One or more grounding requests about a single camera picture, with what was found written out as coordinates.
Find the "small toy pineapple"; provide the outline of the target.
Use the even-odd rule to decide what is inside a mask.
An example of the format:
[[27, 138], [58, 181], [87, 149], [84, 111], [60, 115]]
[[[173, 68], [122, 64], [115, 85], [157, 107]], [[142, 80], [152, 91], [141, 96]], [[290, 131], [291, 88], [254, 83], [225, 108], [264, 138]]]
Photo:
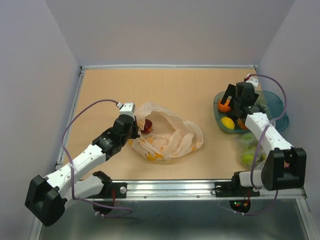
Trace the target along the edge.
[[240, 129], [248, 131], [249, 129], [246, 127], [245, 121], [246, 120], [244, 118], [238, 118], [237, 125], [239, 126]]

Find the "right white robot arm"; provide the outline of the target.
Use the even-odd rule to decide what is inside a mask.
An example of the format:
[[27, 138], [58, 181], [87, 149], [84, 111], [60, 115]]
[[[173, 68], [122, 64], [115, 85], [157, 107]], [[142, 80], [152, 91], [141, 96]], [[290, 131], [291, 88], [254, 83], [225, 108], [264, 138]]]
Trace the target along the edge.
[[273, 126], [265, 110], [256, 104], [259, 94], [249, 81], [229, 84], [221, 103], [227, 103], [232, 113], [258, 140], [266, 160], [261, 170], [241, 171], [230, 182], [231, 192], [242, 195], [248, 188], [268, 191], [298, 189], [305, 183], [307, 153], [293, 147]]

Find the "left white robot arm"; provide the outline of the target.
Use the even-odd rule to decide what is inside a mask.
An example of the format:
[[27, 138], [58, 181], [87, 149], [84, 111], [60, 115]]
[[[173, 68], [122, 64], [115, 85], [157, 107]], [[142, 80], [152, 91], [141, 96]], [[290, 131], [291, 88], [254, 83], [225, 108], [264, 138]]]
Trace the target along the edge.
[[24, 205], [46, 226], [56, 223], [67, 209], [67, 192], [75, 196], [75, 183], [93, 168], [119, 153], [128, 140], [139, 137], [135, 116], [121, 114], [112, 127], [76, 158], [45, 177], [36, 175], [29, 183]]

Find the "yellow fruit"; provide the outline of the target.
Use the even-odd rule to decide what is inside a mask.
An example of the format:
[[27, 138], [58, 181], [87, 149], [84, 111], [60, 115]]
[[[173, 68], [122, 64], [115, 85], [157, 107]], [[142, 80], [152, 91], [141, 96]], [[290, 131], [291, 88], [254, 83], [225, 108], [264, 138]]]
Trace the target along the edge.
[[227, 129], [235, 129], [235, 123], [230, 117], [224, 116], [220, 119], [220, 121]]

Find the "orange mandarin fruit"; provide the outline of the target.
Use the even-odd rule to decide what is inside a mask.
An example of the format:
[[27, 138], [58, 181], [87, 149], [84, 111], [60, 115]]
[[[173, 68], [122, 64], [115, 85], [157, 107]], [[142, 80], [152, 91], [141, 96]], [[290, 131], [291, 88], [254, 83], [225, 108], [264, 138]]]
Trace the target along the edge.
[[222, 101], [222, 100], [220, 99], [220, 100], [218, 101], [218, 103], [217, 103], [217, 109], [218, 109], [218, 111], [221, 112], [221, 113], [228, 113], [228, 112], [230, 112], [230, 111], [231, 111], [231, 108], [230, 108], [230, 106], [229, 106], [230, 100], [227, 99], [224, 104], [222, 104], [221, 101]]

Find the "dark red fruit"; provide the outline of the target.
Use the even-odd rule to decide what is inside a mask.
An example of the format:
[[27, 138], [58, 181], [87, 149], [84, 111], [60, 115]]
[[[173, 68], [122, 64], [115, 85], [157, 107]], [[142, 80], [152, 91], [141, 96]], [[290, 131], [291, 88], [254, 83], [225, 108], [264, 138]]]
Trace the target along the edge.
[[141, 130], [142, 134], [150, 134], [153, 130], [153, 123], [149, 119], [145, 119], [143, 129]]

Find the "orange printed plastic bag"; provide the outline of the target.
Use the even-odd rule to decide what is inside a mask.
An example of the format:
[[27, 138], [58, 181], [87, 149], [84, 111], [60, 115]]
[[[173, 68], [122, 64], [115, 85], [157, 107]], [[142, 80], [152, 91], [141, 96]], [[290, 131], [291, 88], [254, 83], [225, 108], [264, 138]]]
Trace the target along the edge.
[[[168, 108], [153, 102], [145, 102], [135, 110], [139, 138], [128, 144], [144, 159], [170, 161], [199, 150], [204, 143], [200, 127]], [[152, 132], [142, 134], [145, 119], [152, 121]]]

